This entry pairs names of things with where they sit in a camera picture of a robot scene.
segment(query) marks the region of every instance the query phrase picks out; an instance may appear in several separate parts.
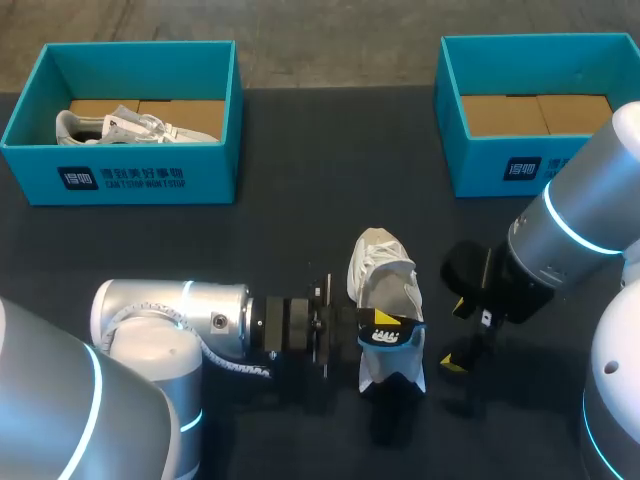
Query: logo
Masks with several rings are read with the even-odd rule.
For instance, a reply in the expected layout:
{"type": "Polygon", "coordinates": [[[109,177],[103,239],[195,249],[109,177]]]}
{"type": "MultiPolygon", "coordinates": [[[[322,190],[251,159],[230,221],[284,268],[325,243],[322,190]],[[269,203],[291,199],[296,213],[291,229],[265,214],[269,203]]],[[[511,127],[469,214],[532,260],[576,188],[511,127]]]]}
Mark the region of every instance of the logo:
{"type": "Polygon", "coordinates": [[[503,180],[533,180],[538,174],[541,157],[511,157],[503,180]]]}
{"type": "Polygon", "coordinates": [[[98,184],[89,167],[58,167],[67,190],[97,190],[98,184]]]}
{"type": "Polygon", "coordinates": [[[373,335],[371,335],[371,339],[375,340],[376,342],[396,343],[399,336],[399,333],[385,332],[376,329],[376,331],[373,332],[373,335]]]}

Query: shoe insole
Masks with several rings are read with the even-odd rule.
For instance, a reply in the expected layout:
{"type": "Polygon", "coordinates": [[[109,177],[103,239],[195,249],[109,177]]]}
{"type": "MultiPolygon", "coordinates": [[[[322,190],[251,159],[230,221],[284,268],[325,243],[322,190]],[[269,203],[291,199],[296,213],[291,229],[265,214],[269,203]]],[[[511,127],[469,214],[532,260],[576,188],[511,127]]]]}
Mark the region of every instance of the shoe insole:
{"type": "Polygon", "coordinates": [[[408,281],[407,274],[379,269],[371,275],[365,287],[362,307],[377,308],[389,315],[417,319],[416,307],[404,289],[408,281]]]}
{"type": "Polygon", "coordinates": [[[79,132],[75,132],[71,135],[71,138],[76,140],[77,142],[86,143],[87,140],[101,140],[102,132],[93,132],[90,130],[82,130],[79,132]]]}

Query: yellow label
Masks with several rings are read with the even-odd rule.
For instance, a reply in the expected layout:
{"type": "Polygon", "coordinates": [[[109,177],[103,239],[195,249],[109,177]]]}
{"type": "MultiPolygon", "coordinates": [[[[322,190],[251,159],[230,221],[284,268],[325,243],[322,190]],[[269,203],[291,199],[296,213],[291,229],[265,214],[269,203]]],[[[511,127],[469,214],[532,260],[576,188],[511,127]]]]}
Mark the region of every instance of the yellow label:
{"type": "Polygon", "coordinates": [[[440,362],[440,365],[442,365],[445,368],[448,368],[449,370],[455,373],[467,373],[467,371],[461,366],[456,365],[455,363],[451,363],[451,354],[444,357],[440,362]]]}
{"type": "Polygon", "coordinates": [[[384,312],[381,312],[380,310],[376,309],[376,316],[374,318],[374,323],[376,325],[402,325],[398,320],[396,320],[395,318],[387,315],[384,312]]]}
{"type": "Polygon", "coordinates": [[[455,313],[455,311],[460,308],[462,306],[462,304],[464,303],[464,297],[460,297],[460,300],[458,300],[458,303],[456,304],[455,307],[453,307],[453,313],[455,313]]]}

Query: concrete floor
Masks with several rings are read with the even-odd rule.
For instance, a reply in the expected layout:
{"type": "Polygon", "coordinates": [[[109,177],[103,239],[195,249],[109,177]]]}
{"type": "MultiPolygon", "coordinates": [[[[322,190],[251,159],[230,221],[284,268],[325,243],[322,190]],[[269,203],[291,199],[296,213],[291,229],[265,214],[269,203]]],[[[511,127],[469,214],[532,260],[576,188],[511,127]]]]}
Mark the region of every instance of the concrete floor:
{"type": "Polygon", "coordinates": [[[432,83],[447,34],[628,31],[639,0],[0,0],[0,91],[46,42],[233,39],[247,87],[432,83]]]}

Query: cable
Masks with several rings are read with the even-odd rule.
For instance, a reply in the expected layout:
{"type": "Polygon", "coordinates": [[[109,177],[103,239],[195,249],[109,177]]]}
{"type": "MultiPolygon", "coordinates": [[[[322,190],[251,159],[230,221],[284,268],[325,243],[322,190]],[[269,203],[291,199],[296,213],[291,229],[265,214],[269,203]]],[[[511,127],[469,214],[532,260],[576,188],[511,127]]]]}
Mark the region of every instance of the cable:
{"type": "Polygon", "coordinates": [[[102,351],[102,353],[104,353],[105,355],[109,355],[116,330],[127,321],[127,318],[129,316],[139,311],[152,311],[161,313],[164,317],[166,317],[166,319],[158,318],[158,320],[170,321],[177,327],[181,327],[183,330],[187,330],[195,335],[195,337],[200,342],[200,348],[202,349],[202,353],[204,354],[204,356],[218,367],[229,370],[231,372],[271,378],[271,371],[266,367],[243,365],[241,363],[230,362],[229,360],[225,360],[224,358],[214,353],[204,342],[200,334],[191,325],[189,325],[189,323],[187,323],[186,318],[182,313],[161,303],[135,303],[123,308],[118,313],[116,313],[111,321],[107,324],[107,327],[102,334],[102,341],[100,344],[100,350],[102,351]]]}

